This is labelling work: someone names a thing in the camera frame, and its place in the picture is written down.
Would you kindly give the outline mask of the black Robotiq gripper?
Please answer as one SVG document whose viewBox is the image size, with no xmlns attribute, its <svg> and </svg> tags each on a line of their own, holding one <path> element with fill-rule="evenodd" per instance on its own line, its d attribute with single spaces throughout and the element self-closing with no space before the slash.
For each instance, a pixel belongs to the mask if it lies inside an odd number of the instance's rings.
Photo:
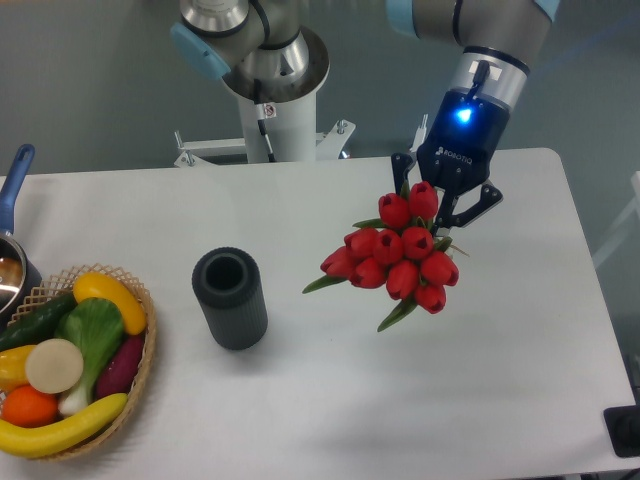
<svg viewBox="0 0 640 480">
<path fill-rule="evenodd" d="M 422 179 L 444 191 L 431 227 L 434 236 L 466 227 L 503 200 L 503 193 L 488 180 L 490 161 L 528 74 L 525 63 L 499 50 L 477 46 L 464 50 L 431 129 L 417 150 Z M 414 155 L 396 152 L 390 160 L 395 193 L 408 200 Z M 479 185 L 477 202 L 455 213 L 460 196 L 454 194 Z"/>
</svg>

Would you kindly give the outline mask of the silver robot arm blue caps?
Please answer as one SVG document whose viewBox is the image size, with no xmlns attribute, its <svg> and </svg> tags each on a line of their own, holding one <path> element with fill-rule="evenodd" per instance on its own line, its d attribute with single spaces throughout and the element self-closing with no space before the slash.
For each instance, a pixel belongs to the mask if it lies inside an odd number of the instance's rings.
<svg viewBox="0 0 640 480">
<path fill-rule="evenodd" d="M 396 184 L 418 167 L 443 192 L 434 234 L 465 227 L 501 201 L 490 162 L 557 10 L 555 1 L 386 3 L 396 31 L 463 50 L 426 138 L 392 159 Z M 325 47 L 293 1 L 183 1 L 179 11 L 170 35 L 185 61 L 253 105 L 299 99 L 327 75 Z"/>
</svg>

